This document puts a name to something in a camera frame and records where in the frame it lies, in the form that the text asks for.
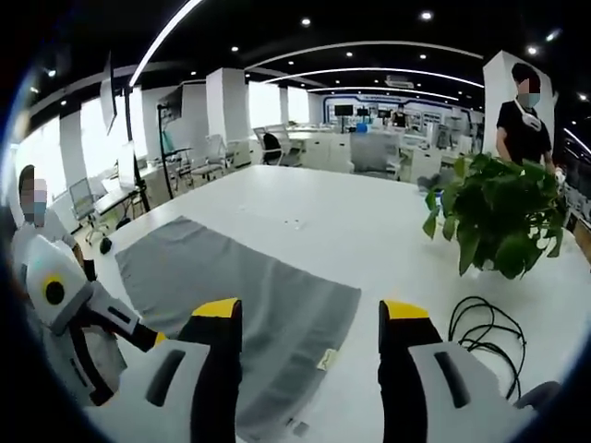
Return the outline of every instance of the ceiling light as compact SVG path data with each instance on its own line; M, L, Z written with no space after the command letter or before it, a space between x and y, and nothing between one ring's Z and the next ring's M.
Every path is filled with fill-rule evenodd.
M430 21L433 19L433 13L431 11L423 11L421 12L420 18L423 21Z
M581 145L583 148L585 148L590 154L591 154L591 149L588 148L586 146L585 143L583 143L581 140L579 140L571 131L569 131L566 127L564 128L564 132L566 132L569 136L571 136L572 138L574 138L574 141L576 141L579 145Z
M484 85L479 83L475 83L474 81L465 80L463 78L447 76L445 74L439 74L437 72L429 72L429 71L418 71L415 69L401 69L399 67L341 67L338 69L323 69L321 71L309 71L309 72L302 72L300 74L290 74L289 76L277 77L277 78L270 78L269 80L265 80L262 83L273 83L275 81L287 80L289 78L295 77L307 77L307 76L316 76L318 74L332 74L332 73L341 73L341 72L358 72L358 71L372 71L372 72L402 72L405 74L421 74L424 76L432 76L432 77L439 77L439 78L447 78L448 80L459 81L461 83L465 83L467 85L476 86L478 88L484 89Z
M559 35L561 35L561 30L554 30L546 36L546 42L552 42L553 40L556 40Z
M150 61L151 57L156 52L156 50L160 47L161 44L163 44L166 37L168 37L168 34L170 34L173 31L173 29L176 28L176 25L178 25L178 23L183 18L185 18L187 16L187 14L195 8L195 6L197 6L202 1L203 0L188 0L188 2L186 2L185 5L183 7L181 7L178 10L178 12L171 18L171 20L166 24L164 29L160 31L160 34L158 34L158 37L156 37L156 40L154 40L152 42L152 44L150 45L150 48L144 54L141 61L139 62L139 65L136 68L136 72L134 72L133 76L131 76L131 79L129 80L130 87L133 88L133 86L136 84L136 81L138 81L141 71L144 70L144 68L146 67L146 65Z
M365 90L385 90L388 92L408 92L408 90L403 90L403 89L399 89L399 88L383 88L381 86L364 86L363 88ZM334 87L334 88L315 88L312 90L308 90L308 92L325 92L328 90L357 90L357 87L355 87L355 86L339 86L339 87ZM456 97L450 97L448 95L436 94L435 92L425 92L423 90L417 90L415 92L418 94L421 94L421 95L428 95L431 97L439 97L441 99L453 100L455 102L457 102L459 100Z

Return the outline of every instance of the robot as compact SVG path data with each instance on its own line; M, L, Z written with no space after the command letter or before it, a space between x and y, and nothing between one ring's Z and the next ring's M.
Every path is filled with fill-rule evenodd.
M67 254L37 235L21 278L45 327L63 350L95 406L89 418L113 441L235 442L242 377L242 305L237 298L197 308L176 340L146 328ZM90 358L82 328L98 325L144 351L112 392Z

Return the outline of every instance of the gray cloth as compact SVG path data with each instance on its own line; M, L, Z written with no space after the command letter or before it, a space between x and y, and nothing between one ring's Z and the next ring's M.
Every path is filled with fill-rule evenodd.
M180 217L116 256L133 306L174 337L204 303L242 300L237 434L277 436L313 395L327 349L339 350L360 290L326 281Z

